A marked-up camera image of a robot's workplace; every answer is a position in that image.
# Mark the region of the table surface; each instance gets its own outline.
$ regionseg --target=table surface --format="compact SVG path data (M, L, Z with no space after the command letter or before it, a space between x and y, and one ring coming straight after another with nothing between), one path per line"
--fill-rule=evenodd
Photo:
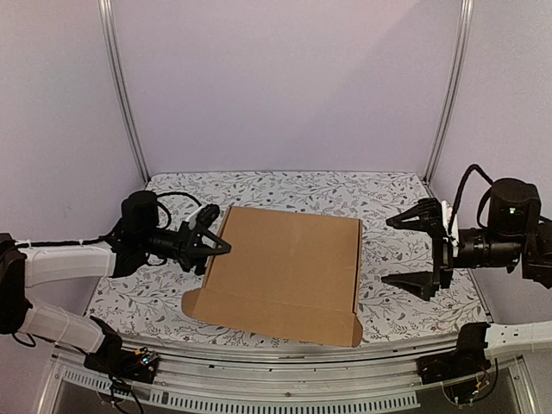
M464 323L485 321L483 305L466 271L455 272L452 286L430 302L385 285L391 273L431 270L430 238L385 224L428 197L416 174L403 172L201 172L159 174L149 190L187 191L204 203L260 207L360 218L364 224L358 316L364 328L361 346L455 333ZM172 212L171 229L194 210L186 198L163 203ZM217 231L221 220L213 229ZM162 341L229 346L302 347L306 344L210 325L186 317L184 292L199 288L203 276L183 273L169 262L143 267L123 279L101 279L87 314L102 318L120 333Z

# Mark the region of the wire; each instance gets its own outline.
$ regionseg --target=wire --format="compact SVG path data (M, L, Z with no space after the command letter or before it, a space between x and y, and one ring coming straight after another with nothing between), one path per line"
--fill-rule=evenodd
M485 398L487 398L489 395L491 395L494 389L497 387L498 382L499 382L499 360L495 358L494 359L494 380L492 381L491 389L483 397L475 399L474 402L482 401Z
M30 243L19 243L14 246L14 248L58 248L63 246L89 246L91 244L96 244L99 242L104 242L105 239L115 234L119 222L115 225L113 229L107 235L100 235L95 239L88 240L64 240L64 241L32 241Z
M469 178L471 173L473 173L474 171L479 173L479 175L481 177L483 177L483 179L489 185L492 185L494 183L494 181L491 179L491 177L489 177L486 174L486 172L483 171L483 168L481 168L478 164L472 164L471 166L469 166L467 168L467 170L464 172L464 175L462 175L462 178L460 180L460 184L458 184L458 189L456 190L455 201L452 205L452 213L450 215L450 221L448 222L448 228L447 228L447 233L449 233L449 234L452 232L452 226L453 226L453 223L455 221L456 214L458 213L458 209L460 209L460 201L461 201L461 198L462 198L462 193L464 192L464 187L466 186L466 183L467 183L467 179ZM477 211L477 223L479 224L479 226L482 229L485 229L486 227L481 223L480 216L481 216L481 213L483 212L483 208L485 207L485 204L489 200L490 196L491 196L491 192L490 192L490 190L487 190L485 192L485 194L483 195L483 197L481 198L481 200L480 200L480 205L479 205L479 208L478 208L478 211ZM552 223L552 220L550 220L549 218L547 218L545 216L539 216L539 220L541 222L545 222L545 223Z
M30 340L30 342L25 342L25 341L22 341L21 339L19 339L17 337L16 334L11 334L11 337L14 338L16 340L17 343L19 343L20 345L23 345L23 347L27 347L27 348L34 348L36 347L36 341L35 339L33 338L32 335L30 334L25 334L27 335L28 339Z
M78 348L78 347L75 347L72 345L73 348L77 349L81 354L83 354L84 356L87 356L89 357L90 359L92 359L96 364L98 364L101 368L103 368L107 373L108 373L108 377L111 381L111 387L110 387L110 393L111 393L111 404L119 411L121 412L122 414L130 414L128 411L125 411L124 409L122 409L120 406L119 406L119 403L115 402L115 388L117 388L118 391L120 392L127 392L129 393L132 398L134 399L135 403L136 403L136 407L138 407L138 411L140 414L144 414L144 408L142 407L141 403L140 403L140 400L138 399L138 397L136 397L136 394L134 392L134 390L132 389L132 387L127 384L125 382L124 379L122 379L121 377L119 377L118 375L115 375L113 373L113 371L111 371L108 367L106 367L103 363L101 363L100 361L97 360L97 358L95 358L92 354L88 354L87 352L85 352L83 349L81 348Z
M455 195L455 201L452 204L452 214L450 215L450 221L448 222L448 228L447 233L452 233L452 226L455 221L456 213L458 213L458 209L460 209L460 201L462 199L462 193L464 192L464 187L466 186L467 179L473 173L474 171L477 171L483 179L489 183L489 185L492 185L492 179L486 175L486 173L483 171L483 169L477 165L472 164L467 168L467 170L464 172L464 175L462 175L462 178L460 180L460 184L458 184L458 189L456 190Z
M169 196L183 196L188 197L190 200L193 200L194 203L198 205L198 207L201 207L201 203L199 200L195 197L193 197L190 193L185 191L170 191L170 192L164 192L162 194L158 194L157 198L163 198L163 197L169 197Z
M168 229L171 223L173 222L173 215L171 214L171 211L161 202L157 202L157 206L162 209L166 214L166 224L165 227L162 228L162 230Z
M457 398L458 398L458 401L464 401L466 398L473 395L475 392L470 392L470 393L468 393L468 394L466 394L462 397L455 397L455 395L453 393L452 386L448 386L446 388L445 388L445 386L442 386L442 393L444 394L444 396L447 398L447 400L452 405L456 405L457 407L462 407L462 406L465 406L465 405L472 405L473 403L477 403L479 401L482 401L485 398L487 398L489 395L492 394L492 392L495 390L495 388L497 386L497 383L499 382L499 360L497 360L496 358L494 359L494 370L495 370L495 374L494 374L494 380L492 381L491 389L481 398L474 398L474 399L470 400L469 403L458 404L458 403L456 403ZM487 376L487 370L485 370L483 368L483 377L481 377L481 380L479 380L479 382L481 382L486 376Z

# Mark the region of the flattened cardboard box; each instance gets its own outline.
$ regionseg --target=flattened cardboard box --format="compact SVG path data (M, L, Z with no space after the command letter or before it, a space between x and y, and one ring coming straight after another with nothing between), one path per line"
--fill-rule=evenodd
M285 339L356 347L362 222L232 207L209 264L182 310L207 323Z

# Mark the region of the aluminum frame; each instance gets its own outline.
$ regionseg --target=aluminum frame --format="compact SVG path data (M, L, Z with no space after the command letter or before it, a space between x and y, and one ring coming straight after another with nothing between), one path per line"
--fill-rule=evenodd
M138 173L144 184L151 179L147 169L146 158L141 148L138 130L136 129L135 119L130 108L129 94L122 72L121 55L119 54L119 46L117 44L115 22L113 19L113 9L111 8L111 0L99 0L100 18L102 21L103 37L107 48L107 56L110 63L111 75L113 77L113 85L119 107L121 109L122 121L124 128L129 138L130 150L135 159Z
M448 80L447 95L442 107L441 118L437 127L436 137L433 142L433 147L430 152L430 159L425 168L423 181L428 185L435 177L436 169L441 158L442 147L447 137L450 119L455 107L458 85L461 80L462 67L467 51L467 41L469 38L469 30L472 23L472 14L474 11L474 0L462 0L460 21L458 23L458 35L456 37L455 57L450 71L450 79Z
M136 395L143 404L186 412L393 412L414 408L418 404L417 392L441 386L441 383L423 386L416 375L416 358L440 352L424 347L418 354L393 358L380 355L380 358L353 364L351 361L332 364L323 361L265 361L252 364L225 358L182 357L172 352L170 349L162 351L159 372L151 386L134 384ZM55 349L53 369L37 412L53 413L63 381L106 393L109 386L107 376L84 369L83 358L69 348ZM540 414L523 358L502 359L500 366L510 370L521 412ZM403 398L409 395L410 407L395 403L401 399L404 402ZM220 410L213 410L214 404L219 404ZM363 409L364 404L370 410Z

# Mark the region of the light purple wall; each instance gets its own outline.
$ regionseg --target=light purple wall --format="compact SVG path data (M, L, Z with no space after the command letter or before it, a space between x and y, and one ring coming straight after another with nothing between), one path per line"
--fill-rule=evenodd
M460 1L114 2L152 173L421 173Z
M452 200L463 170L477 162L491 175L537 185L552 216L552 3L476 2L466 63L433 188ZM486 189L469 181L462 226L472 225ZM519 271L477 272L498 322L552 319L552 291Z
M0 38L0 230L33 240L106 232L141 183L97 1L3 2ZM94 282L34 294L82 312ZM31 412L50 351L0 338L0 412Z

